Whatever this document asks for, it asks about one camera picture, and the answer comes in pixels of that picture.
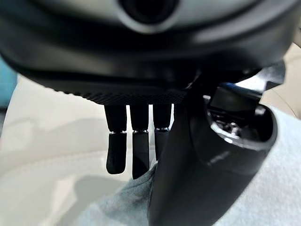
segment teal object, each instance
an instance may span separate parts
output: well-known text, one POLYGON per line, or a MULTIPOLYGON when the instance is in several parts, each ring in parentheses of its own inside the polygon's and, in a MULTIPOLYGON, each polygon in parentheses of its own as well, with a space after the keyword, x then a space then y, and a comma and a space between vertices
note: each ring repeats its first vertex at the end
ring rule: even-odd
POLYGON ((0 58, 0 108, 7 108, 17 85, 17 73, 0 58))

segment grey cloth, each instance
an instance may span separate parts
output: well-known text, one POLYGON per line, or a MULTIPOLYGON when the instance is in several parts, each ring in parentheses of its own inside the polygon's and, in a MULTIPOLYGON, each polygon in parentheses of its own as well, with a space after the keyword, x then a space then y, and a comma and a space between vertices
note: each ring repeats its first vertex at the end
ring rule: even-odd
MULTIPOLYGON (((301 121, 273 111, 278 121, 275 146, 247 189, 214 226, 301 225, 301 121)), ((73 225, 148 225, 154 171, 155 167, 114 195, 96 201, 73 225)))

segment robotic hand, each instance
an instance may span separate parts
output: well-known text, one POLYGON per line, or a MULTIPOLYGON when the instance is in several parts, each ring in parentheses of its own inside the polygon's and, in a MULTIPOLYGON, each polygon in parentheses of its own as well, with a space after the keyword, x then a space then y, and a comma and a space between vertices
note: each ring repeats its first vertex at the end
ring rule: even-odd
POLYGON ((259 101, 284 81, 300 14, 300 0, 2 0, 0 53, 45 87, 105 105, 111 174, 125 167, 126 105, 133 177, 149 169, 154 105, 149 223, 211 226, 276 140, 259 101))

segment black robotic finger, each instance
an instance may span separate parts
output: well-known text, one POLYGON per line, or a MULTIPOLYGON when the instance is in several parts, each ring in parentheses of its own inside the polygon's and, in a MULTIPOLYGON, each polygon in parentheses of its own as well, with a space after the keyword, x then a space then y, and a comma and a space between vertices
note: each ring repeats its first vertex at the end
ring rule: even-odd
POLYGON ((127 154, 127 111, 125 106, 105 106, 105 114, 110 130, 107 171, 122 173, 126 167, 127 154))
POLYGON ((170 125, 171 105, 154 105, 153 118, 155 126, 156 159, 159 160, 163 152, 170 125))
POLYGON ((137 179, 150 168, 149 148, 149 107, 130 106, 133 128, 133 179, 137 179))

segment camera lens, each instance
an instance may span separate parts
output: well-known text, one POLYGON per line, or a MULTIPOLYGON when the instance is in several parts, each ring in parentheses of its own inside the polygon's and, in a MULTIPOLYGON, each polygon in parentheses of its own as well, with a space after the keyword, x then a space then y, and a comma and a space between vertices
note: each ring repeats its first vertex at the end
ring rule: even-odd
POLYGON ((143 24, 158 24, 175 10, 178 0, 119 0, 126 13, 143 24))

